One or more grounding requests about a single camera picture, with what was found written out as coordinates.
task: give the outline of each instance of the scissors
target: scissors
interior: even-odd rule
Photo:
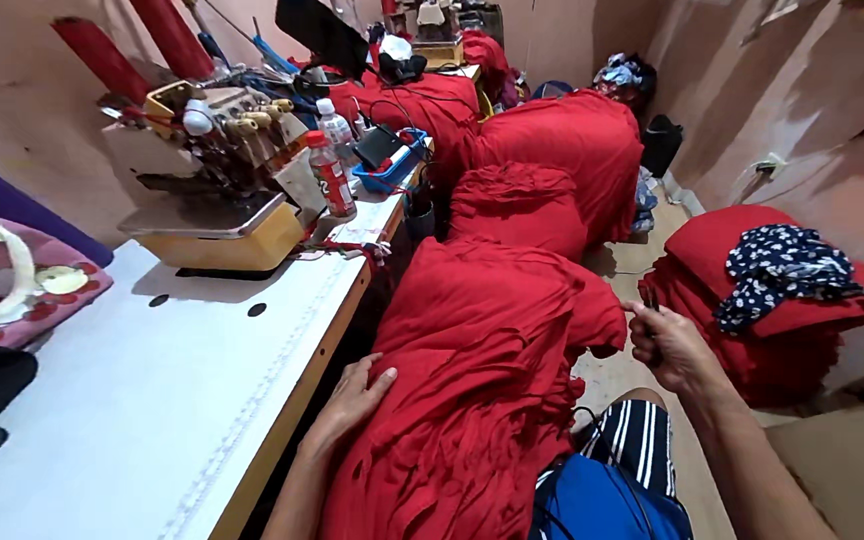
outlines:
[[[645,304],[645,307],[649,310],[659,311],[659,295],[656,293],[656,289],[652,288],[652,285],[646,284],[644,290],[644,298],[642,299],[642,303]],[[647,338],[654,338],[655,334],[651,329],[645,330],[645,336]],[[652,351],[652,361],[650,361],[647,365],[649,369],[657,369],[659,366],[663,365],[663,361],[665,358],[663,357],[662,352],[659,350],[658,345],[655,346],[655,349]]]

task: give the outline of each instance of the striped shorts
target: striped shorts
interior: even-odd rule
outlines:
[[[627,399],[613,403],[575,436],[580,454],[625,470],[646,489],[675,499],[672,423],[653,402]]]

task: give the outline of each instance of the bottle cap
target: bottle cap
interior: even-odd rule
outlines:
[[[328,97],[323,97],[315,102],[320,115],[331,115],[335,113],[335,104]]]
[[[326,139],[326,134],[319,131],[318,129],[313,129],[306,132],[305,142],[308,143],[310,148],[322,148],[323,146],[329,146],[329,141]]]

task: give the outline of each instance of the pile of red fabric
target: pile of red fabric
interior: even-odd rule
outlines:
[[[783,300],[736,336],[722,332],[713,317],[732,294],[726,271],[729,251],[742,233],[776,223],[798,225],[769,206],[730,206],[694,217],[665,243],[666,256],[639,282],[658,300],[690,318],[739,393],[752,407],[784,407],[809,399],[837,361],[839,333],[864,325],[864,297],[839,301]],[[854,280],[864,287],[864,263],[851,260]]]
[[[629,107],[593,90],[521,104],[486,120],[469,169],[508,163],[560,167],[576,185],[586,243],[628,238],[642,143]]]
[[[375,75],[366,72],[362,82],[365,87],[352,82],[330,87],[335,111],[352,123],[357,115],[355,98],[362,112],[378,124],[394,130],[414,124],[428,133],[435,141],[436,162],[429,169],[430,178],[451,190],[468,169],[479,132],[479,100],[473,80],[426,73],[417,82],[383,87]]]
[[[482,83],[486,96],[493,103],[498,101],[499,94],[507,83],[515,88],[515,79],[505,51],[498,41],[487,36],[482,30],[465,30],[462,32],[462,51],[465,63],[482,69]]]
[[[468,171],[452,191],[451,208],[450,240],[477,236],[576,262],[586,246],[575,181],[561,169],[509,163]]]
[[[550,251],[426,239],[372,366],[398,377],[343,457],[320,537],[525,538],[538,473],[571,452],[570,347],[625,342],[598,276]]]

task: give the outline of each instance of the person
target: person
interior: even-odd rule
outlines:
[[[834,540],[786,470],[709,345],[688,318],[623,302],[631,355],[676,394],[695,429],[738,540]],[[395,369],[367,388],[371,354],[346,366],[331,399],[299,445],[262,540],[312,540],[336,444],[378,406]],[[531,538],[687,539],[689,517],[675,495],[666,405],[636,388],[577,433],[577,452],[539,475]]]

